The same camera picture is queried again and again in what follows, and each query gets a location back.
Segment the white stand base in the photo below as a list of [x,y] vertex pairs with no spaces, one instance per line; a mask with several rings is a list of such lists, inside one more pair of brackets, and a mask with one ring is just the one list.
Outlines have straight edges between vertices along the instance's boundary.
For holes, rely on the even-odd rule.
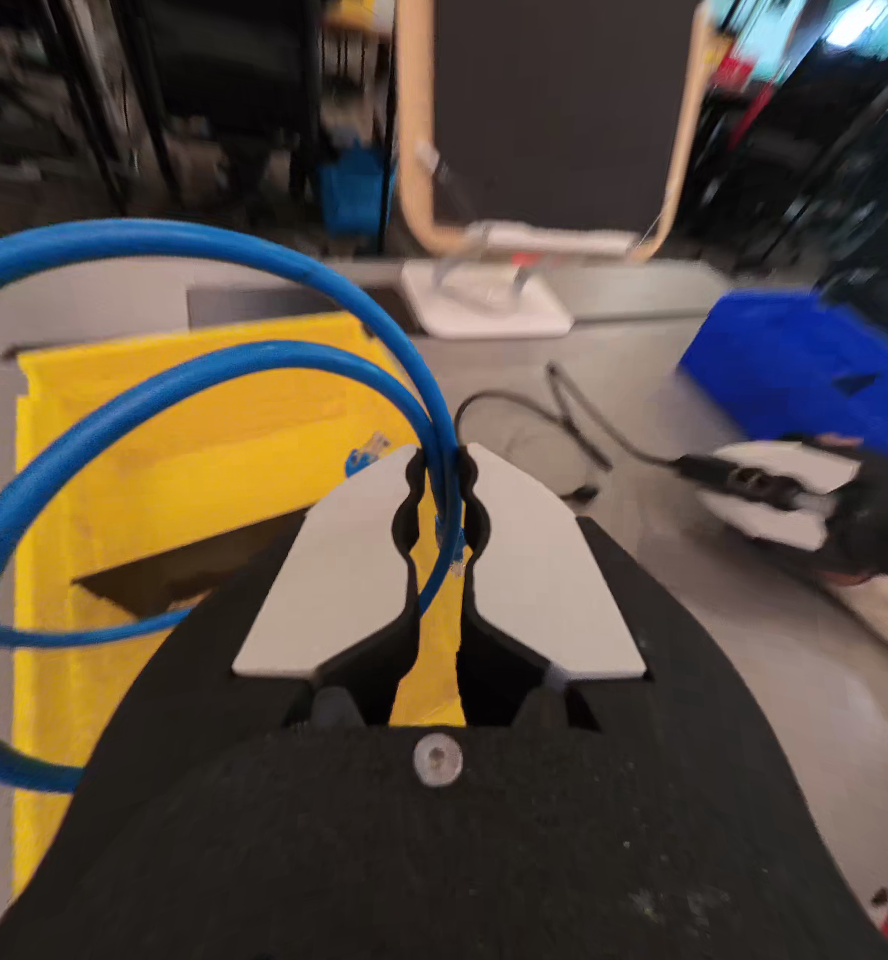
[[554,339],[574,326],[570,309],[533,266],[408,259],[400,282],[420,328],[436,339]]

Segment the grey table board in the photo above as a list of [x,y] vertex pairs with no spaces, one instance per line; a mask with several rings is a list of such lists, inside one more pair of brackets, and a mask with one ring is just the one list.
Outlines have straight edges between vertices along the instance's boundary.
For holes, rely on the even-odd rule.
[[709,75],[712,2],[395,6],[400,206],[426,252],[657,254]]

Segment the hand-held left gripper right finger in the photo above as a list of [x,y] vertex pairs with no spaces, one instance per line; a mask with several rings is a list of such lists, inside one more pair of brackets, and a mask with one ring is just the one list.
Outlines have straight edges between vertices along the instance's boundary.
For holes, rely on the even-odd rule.
[[539,689],[635,683],[647,666],[581,524],[480,443],[460,452],[463,579],[455,671],[470,727],[508,727]]

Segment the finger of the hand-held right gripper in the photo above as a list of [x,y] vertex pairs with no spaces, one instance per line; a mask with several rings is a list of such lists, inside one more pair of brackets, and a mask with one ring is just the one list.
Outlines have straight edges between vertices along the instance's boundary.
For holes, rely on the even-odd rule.
[[726,444],[714,456],[798,481],[810,493],[833,493],[855,480],[861,462],[801,440],[745,440]]
[[728,527],[751,540],[809,553],[827,542],[828,518],[835,512],[835,493],[804,493],[791,510],[780,510],[738,496],[702,490],[702,505]]

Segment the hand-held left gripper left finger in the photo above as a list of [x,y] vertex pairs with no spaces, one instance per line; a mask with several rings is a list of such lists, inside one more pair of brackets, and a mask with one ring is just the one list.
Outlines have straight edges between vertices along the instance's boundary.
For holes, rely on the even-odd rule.
[[411,550],[425,458],[403,445],[307,512],[235,660],[234,675],[342,688],[364,722],[388,723],[419,652]]

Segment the blue container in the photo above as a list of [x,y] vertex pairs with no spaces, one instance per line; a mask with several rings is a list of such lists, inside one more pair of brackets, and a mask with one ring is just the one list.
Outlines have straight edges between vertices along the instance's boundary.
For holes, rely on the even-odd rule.
[[384,155],[379,147],[354,143],[317,170],[323,224],[337,237],[376,237],[380,223]]

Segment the yellow plastic bin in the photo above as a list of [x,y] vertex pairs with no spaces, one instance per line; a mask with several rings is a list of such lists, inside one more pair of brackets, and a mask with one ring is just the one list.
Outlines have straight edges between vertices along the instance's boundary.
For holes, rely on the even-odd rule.
[[[189,359],[269,340],[333,346],[400,380],[387,350],[346,313],[271,319],[24,351],[16,402],[22,469],[78,420],[132,386]],[[149,618],[83,585],[140,561],[305,508],[345,478],[353,450],[381,433],[415,443],[388,401],[352,381],[285,370],[240,378],[138,427],[78,474],[23,537],[11,623],[84,631]],[[14,655],[11,741],[37,759],[82,766],[129,685],[165,639]]]

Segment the blue plastic bin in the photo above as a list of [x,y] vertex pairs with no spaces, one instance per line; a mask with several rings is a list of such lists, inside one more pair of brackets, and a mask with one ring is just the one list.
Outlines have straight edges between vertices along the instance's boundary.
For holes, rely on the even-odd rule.
[[817,294],[725,294],[680,367],[752,440],[834,433],[888,455],[888,336]]

